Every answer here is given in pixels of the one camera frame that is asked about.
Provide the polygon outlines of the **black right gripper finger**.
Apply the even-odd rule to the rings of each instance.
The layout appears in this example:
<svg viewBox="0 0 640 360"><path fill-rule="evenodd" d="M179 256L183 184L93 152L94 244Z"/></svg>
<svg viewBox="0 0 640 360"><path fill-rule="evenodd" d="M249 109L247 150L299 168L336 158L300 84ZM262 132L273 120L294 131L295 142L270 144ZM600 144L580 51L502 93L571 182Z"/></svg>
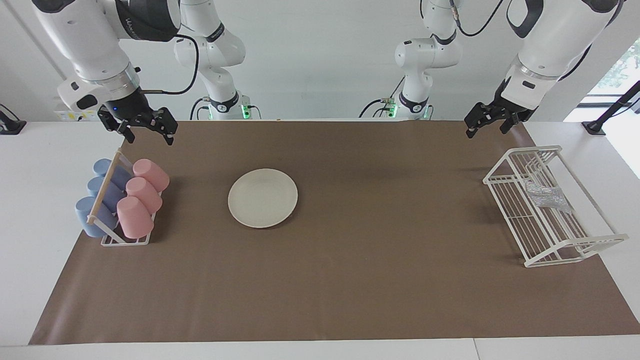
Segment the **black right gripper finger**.
<svg viewBox="0 0 640 360"><path fill-rule="evenodd" d="M178 122L166 107L158 110L149 109L135 116L131 120L131 128L144 128L160 134L168 146L174 143L174 136L178 130Z"/></svg>
<svg viewBox="0 0 640 360"><path fill-rule="evenodd" d="M108 132L116 132L120 134L128 143L133 143L135 141L135 135L128 124L125 121L117 121L117 119L107 109L99 109L98 118Z"/></svg>

